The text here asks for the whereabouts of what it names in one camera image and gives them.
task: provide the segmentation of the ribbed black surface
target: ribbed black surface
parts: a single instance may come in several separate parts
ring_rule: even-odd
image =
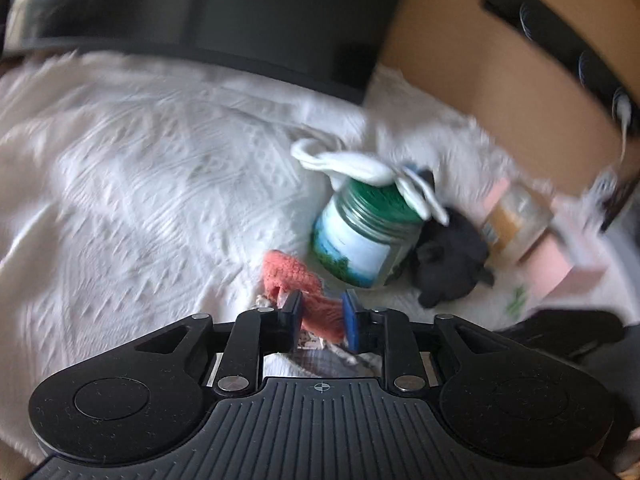
[[[330,386],[325,391],[316,384]],[[453,440],[421,400],[387,394],[374,379],[268,379],[246,399],[223,400],[183,446],[146,463],[99,468],[53,458],[34,480],[605,480],[590,459],[522,468]]]

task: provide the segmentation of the glass jar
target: glass jar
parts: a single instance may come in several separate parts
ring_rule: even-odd
[[[318,217],[312,251],[321,265],[350,285],[386,285],[402,273],[423,220],[395,184],[347,181]]]

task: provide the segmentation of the black monitor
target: black monitor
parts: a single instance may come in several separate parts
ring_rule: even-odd
[[[398,0],[11,0],[4,54],[115,49],[247,70],[360,103]]]

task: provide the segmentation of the white cloth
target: white cloth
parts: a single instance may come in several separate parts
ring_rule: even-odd
[[[473,119],[388,70],[365,107],[235,70],[105,53],[0,79],[2,440],[40,460],[27,404],[41,380],[192,312],[233,320],[259,292],[267,250],[305,256],[330,186],[290,158],[303,136],[430,163],[440,198],[463,210],[516,174]],[[620,280],[610,290],[607,304],[628,307]],[[402,282],[364,298],[433,317]],[[483,306],[494,298],[480,290],[447,310],[491,328],[501,311],[483,318]]]

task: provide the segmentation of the black plush toy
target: black plush toy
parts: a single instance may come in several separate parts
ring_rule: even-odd
[[[482,235],[463,214],[452,208],[447,212],[448,226],[425,223],[409,259],[412,283],[425,308],[463,298],[479,282],[494,285],[494,275],[484,266],[489,247]]]

